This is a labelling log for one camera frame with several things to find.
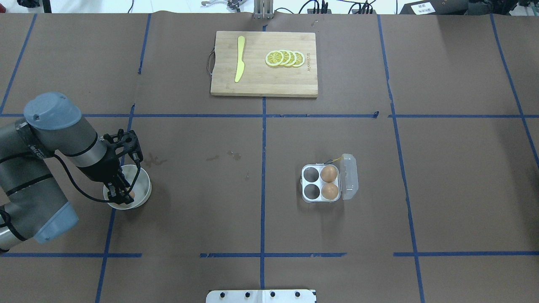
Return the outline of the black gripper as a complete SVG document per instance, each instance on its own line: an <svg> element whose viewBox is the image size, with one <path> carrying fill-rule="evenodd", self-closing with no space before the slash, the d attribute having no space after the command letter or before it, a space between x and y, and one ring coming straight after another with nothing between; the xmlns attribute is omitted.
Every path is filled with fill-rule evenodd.
<svg viewBox="0 0 539 303"><path fill-rule="evenodd" d="M106 145L94 145L85 153L78 156L78 168L88 178L101 182L107 186L107 197L110 203L121 205L133 203L131 185L123 176L123 169L119 162L104 159Z"/></svg>

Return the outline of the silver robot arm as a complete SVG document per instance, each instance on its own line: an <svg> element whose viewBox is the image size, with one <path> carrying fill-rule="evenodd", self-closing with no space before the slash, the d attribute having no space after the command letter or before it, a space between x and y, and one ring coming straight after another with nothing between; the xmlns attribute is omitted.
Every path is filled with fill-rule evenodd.
<svg viewBox="0 0 539 303"><path fill-rule="evenodd" d="M0 131L0 183L8 198L1 206L1 253L29 239L47 243L71 230L79 217L45 160L56 158L69 180L75 180L60 154L89 180L104 184L100 203L133 203L133 182L123 174L120 157L127 154L141 170L142 150L132 130L99 135L81 110L60 92L29 101L23 117Z"/></svg>

